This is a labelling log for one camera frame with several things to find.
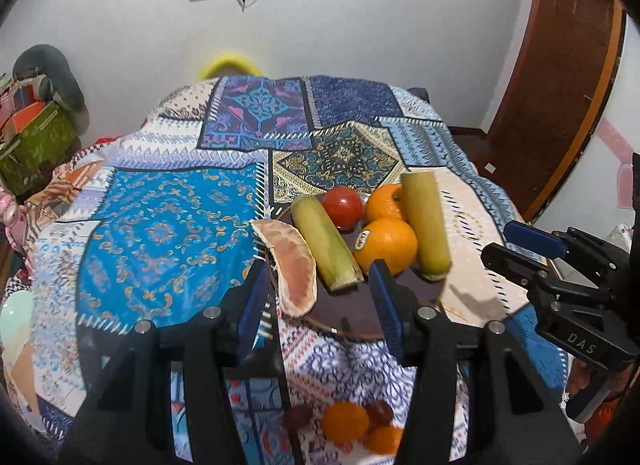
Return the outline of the large orange with sticker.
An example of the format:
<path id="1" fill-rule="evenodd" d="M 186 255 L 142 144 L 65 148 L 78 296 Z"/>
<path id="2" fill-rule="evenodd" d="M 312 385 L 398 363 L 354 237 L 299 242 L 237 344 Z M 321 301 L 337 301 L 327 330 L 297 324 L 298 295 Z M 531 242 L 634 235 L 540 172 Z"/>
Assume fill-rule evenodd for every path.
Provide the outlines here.
<path id="1" fill-rule="evenodd" d="M 418 255 L 419 243 L 407 222 L 381 218 L 370 222 L 356 238 L 352 255 L 360 269 L 368 274 L 372 263 L 381 259 L 390 273 L 407 270 Z"/>

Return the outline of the green sugarcane piece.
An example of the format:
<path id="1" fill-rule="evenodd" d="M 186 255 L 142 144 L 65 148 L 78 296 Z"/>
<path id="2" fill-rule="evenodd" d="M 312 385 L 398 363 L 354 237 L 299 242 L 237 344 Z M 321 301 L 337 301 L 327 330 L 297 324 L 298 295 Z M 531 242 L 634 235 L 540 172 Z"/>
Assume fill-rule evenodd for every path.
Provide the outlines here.
<path id="1" fill-rule="evenodd" d="M 331 293 L 349 289 L 363 281 L 360 266 L 316 196 L 297 196 L 292 203 L 291 214 L 295 228 L 306 241 Z"/>
<path id="2" fill-rule="evenodd" d="M 434 171 L 400 177 L 402 207 L 418 239 L 418 268 L 428 281 L 443 280 L 451 269 L 445 218 Z"/>

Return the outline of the pomelo segment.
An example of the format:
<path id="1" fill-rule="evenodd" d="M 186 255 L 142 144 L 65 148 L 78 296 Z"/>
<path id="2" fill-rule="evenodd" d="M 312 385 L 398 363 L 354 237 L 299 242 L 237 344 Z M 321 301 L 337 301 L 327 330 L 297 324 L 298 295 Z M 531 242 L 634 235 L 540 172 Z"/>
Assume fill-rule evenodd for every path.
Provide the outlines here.
<path id="1" fill-rule="evenodd" d="M 280 220 L 257 219 L 250 225 L 276 265 L 282 312 L 303 317 L 317 301 L 316 260 L 308 244 L 293 225 Z"/>

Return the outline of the dark red grape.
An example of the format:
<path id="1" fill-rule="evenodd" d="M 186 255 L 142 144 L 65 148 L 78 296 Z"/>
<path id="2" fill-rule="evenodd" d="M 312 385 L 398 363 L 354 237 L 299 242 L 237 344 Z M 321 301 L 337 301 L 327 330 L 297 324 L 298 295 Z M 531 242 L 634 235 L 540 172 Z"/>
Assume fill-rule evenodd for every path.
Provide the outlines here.
<path id="1" fill-rule="evenodd" d="M 305 430 L 314 417 L 314 410 L 307 404 L 297 404 L 286 410 L 282 417 L 282 426 L 286 431 Z"/>
<path id="2" fill-rule="evenodd" d="M 384 400 L 373 400 L 364 407 L 372 426 L 389 426 L 394 419 L 394 411 Z"/>

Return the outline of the large orange with stem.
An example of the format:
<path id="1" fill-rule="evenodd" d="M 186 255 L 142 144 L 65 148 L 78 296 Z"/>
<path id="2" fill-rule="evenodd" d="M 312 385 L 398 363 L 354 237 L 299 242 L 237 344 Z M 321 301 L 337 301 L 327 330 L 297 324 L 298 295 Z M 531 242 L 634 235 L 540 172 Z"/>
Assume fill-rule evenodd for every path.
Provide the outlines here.
<path id="1" fill-rule="evenodd" d="M 364 220 L 369 223 L 378 219 L 406 220 L 400 184 L 381 185 L 369 196 L 364 205 Z"/>

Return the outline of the red tomato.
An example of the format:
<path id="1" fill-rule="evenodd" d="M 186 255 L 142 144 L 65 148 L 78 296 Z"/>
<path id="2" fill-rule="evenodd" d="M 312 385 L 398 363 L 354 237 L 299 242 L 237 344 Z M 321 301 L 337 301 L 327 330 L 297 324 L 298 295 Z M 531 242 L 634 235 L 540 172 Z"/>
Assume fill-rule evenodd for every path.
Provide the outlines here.
<path id="1" fill-rule="evenodd" d="M 350 231 L 355 228 L 363 216 L 363 205 L 359 194 L 339 185 L 326 192 L 321 204 L 337 229 Z"/>

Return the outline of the small mandarin orange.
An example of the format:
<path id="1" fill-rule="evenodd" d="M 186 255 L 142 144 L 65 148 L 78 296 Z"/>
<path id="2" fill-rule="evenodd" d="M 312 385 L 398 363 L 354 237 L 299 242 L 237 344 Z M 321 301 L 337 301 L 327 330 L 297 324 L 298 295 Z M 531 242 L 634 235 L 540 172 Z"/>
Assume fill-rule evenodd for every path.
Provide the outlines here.
<path id="1" fill-rule="evenodd" d="M 341 401 L 324 411 L 321 428 L 326 439 L 334 443 L 351 443 L 364 437 L 370 427 L 369 415 L 360 405 Z"/>
<path id="2" fill-rule="evenodd" d="M 373 454 L 395 456 L 401 443 L 404 430 L 400 427 L 376 426 L 363 439 L 364 447 Z"/>

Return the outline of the purple ceramic plate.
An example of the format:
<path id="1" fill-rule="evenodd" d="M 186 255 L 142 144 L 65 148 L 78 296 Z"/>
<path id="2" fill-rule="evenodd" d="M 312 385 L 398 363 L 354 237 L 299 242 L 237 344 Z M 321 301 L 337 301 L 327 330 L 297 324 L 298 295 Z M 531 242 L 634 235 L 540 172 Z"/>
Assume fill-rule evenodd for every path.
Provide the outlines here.
<path id="1" fill-rule="evenodd" d="M 279 216 L 274 218 L 274 220 L 283 221 L 293 225 L 295 228 L 292 220 L 291 206 L 292 205 L 286 207 L 284 211 L 281 211 Z M 352 252 L 360 231 L 352 229 L 347 232 L 338 230 L 338 232 L 341 233 L 341 236 Z M 276 265 L 272 261 L 267 247 L 266 251 L 269 262 L 273 268 L 276 269 Z M 376 314 L 375 305 L 370 293 L 368 274 L 364 274 L 363 272 L 362 274 L 363 281 L 361 283 L 349 287 L 349 289 L 331 293 L 326 287 L 326 284 L 324 284 L 317 268 L 317 301 L 314 307 L 301 318 L 289 318 L 301 319 L 307 324 L 314 326 L 315 329 L 319 329 L 319 331 L 360 339 L 360 341 L 377 341 L 381 339 L 383 333 L 381 325 L 378 323 L 378 315 Z M 276 293 L 277 303 L 280 308 L 277 271 Z"/>

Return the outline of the blue patchwork bed cover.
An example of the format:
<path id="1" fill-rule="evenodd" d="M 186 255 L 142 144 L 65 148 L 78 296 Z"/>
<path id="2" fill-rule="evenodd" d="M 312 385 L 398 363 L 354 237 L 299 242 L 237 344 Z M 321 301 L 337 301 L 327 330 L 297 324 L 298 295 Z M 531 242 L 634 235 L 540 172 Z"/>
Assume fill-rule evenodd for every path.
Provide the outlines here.
<path id="1" fill-rule="evenodd" d="M 368 194 L 433 168 L 454 264 L 442 302 L 454 321 L 507 317 L 552 393 L 567 356 L 534 331 L 523 289 L 480 252 L 518 217 L 480 176 L 430 104 L 382 82 L 227 76 L 178 89 L 142 128 L 76 154 L 27 209 L 32 274 L 4 307 L 27 319 L 2 336 L 14 409 L 47 457 L 62 447 L 93 376 L 134 323 L 164 327 L 221 302 L 262 248 L 255 219 L 339 185 Z"/>

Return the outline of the brown wooden wardrobe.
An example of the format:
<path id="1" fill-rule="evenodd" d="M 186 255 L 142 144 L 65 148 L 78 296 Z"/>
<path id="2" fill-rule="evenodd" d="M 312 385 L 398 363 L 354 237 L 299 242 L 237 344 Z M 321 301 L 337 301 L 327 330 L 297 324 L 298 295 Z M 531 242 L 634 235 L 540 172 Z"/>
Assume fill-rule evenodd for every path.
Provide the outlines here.
<path id="1" fill-rule="evenodd" d="M 625 20 L 620 0 L 532 0 L 485 166 L 524 219 L 538 216 L 582 155 L 611 88 Z"/>

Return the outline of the pink plush toy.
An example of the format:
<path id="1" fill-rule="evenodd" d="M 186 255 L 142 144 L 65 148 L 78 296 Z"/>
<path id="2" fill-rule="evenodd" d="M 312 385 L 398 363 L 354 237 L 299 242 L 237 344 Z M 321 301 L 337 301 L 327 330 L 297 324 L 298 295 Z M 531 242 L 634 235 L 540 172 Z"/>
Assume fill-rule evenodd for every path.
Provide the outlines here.
<path id="1" fill-rule="evenodd" d="M 26 235 L 26 214 L 22 205 L 17 203 L 13 194 L 4 188 L 0 191 L 1 223 L 6 231 L 6 239 L 17 253 L 24 255 Z"/>

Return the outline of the yellow foam tube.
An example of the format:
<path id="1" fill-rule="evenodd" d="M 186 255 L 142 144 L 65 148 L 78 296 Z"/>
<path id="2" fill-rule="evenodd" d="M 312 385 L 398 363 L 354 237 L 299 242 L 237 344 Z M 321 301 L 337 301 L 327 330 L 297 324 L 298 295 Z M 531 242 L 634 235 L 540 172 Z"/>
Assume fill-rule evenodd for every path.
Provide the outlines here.
<path id="1" fill-rule="evenodd" d="M 262 76 L 262 70 L 247 56 L 234 52 L 222 52 L 204 65 L 198 72 L 198 80 L 224 76 L 229 73 Z"/>

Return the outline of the green storage box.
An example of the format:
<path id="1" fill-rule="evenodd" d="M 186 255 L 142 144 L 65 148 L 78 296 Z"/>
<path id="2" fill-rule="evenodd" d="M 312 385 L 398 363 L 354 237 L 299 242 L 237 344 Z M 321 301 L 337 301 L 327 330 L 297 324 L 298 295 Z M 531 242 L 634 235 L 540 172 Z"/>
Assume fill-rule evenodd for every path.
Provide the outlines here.
<path id="1" fill-rule="evenodd" d="M 70 114 L 58 103 L 47 103 L 10 142 L 1 144 L 1 184 L 24 198 L 41 191 L 53 169 L 68 162 L 80 147 Z"/>

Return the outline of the grey neck pillow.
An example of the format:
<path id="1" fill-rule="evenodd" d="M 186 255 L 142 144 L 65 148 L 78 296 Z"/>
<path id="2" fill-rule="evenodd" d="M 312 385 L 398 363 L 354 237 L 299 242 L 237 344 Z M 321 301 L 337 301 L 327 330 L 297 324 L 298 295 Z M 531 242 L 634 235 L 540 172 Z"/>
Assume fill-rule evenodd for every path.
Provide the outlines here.
<path id="1" fill-rule="evenodd" d="M 87 132 L 90 117 L 85 95 L 60 50 L 50 44 L 36 44 L 28 48 L 16 59 L 12 75 L 16 81 L 40 79 L 49 89 L 50 97 L 70 112 L 79 136 Z"/>

